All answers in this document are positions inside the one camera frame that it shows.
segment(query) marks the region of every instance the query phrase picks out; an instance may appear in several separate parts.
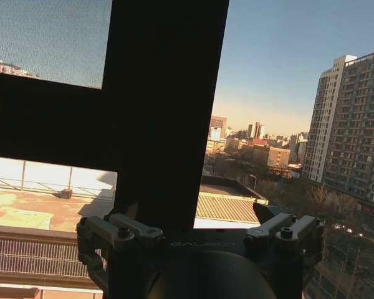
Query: logo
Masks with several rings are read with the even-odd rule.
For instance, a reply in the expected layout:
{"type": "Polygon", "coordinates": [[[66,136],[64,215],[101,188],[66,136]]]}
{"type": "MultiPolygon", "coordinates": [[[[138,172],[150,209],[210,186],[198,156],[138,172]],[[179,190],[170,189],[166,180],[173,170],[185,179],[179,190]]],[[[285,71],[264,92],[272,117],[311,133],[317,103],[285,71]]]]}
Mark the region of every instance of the logo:
{"type": "Polygon", "coordinates": [[[233,242],[172,242],[170,245],[173,247],[234,247],[236,244],[233,242]]]}

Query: corrugated metal roof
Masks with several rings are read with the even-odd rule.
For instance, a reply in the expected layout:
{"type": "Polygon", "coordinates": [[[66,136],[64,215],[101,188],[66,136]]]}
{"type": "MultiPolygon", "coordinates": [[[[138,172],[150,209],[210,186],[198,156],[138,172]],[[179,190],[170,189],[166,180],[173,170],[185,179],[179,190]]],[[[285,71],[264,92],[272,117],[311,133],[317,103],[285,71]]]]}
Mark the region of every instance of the corrugated metal roof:
{"type": "Polygon", "coordinates": [[[252,208],[254,201],[254,199],[248,197],[200,192],[196,217],[221,221],[259,223],[252,208]]]}

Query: screw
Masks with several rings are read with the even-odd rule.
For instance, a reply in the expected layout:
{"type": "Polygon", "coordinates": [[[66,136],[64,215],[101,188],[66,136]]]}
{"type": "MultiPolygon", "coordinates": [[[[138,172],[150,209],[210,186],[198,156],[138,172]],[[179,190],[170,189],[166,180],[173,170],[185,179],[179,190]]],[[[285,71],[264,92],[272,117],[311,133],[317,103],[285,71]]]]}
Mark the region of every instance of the screw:
{"type": "Polygon", "coordinates": [[[129,235],[129,229],[127,227],[121,227],[119,230],[118,230],[118,237],[119,238],[125,238],[129,235]]]}
{"type": "Polygon", "coordinates": [[[285,239],[292,238],[292,230],[289,227],[282,227],[281,228],[281,237],[285,239]]]}

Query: car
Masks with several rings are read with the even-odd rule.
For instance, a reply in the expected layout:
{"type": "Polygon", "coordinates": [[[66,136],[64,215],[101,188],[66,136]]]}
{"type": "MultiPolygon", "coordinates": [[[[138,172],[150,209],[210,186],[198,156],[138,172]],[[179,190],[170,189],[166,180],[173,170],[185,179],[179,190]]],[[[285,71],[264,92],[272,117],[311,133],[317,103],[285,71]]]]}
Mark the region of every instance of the car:
{"type": "Polygon", "coordinates": [[[341,229],[342,225],[340,225],[340,224],[338,224],[338,223],[334,223],[334,224],[331,225],[331,227],[332,227],[333,229],[341,229]]]}

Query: street lamp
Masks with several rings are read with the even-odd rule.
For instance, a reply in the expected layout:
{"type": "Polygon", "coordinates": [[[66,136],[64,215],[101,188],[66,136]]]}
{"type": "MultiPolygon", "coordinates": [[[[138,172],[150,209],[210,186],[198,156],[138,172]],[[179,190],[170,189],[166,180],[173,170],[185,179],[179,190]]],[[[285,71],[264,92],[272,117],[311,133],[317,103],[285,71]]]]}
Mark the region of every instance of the street lamp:
{"type": "Polygon", "coordinates": [[[254,178],[255,179],[255,183],[254,183],[254,191],[255,191],[255,188],[256,188],[256,176],[254,176],[253,174],[250,174],[249,175],[251,178],[254,178]]]}

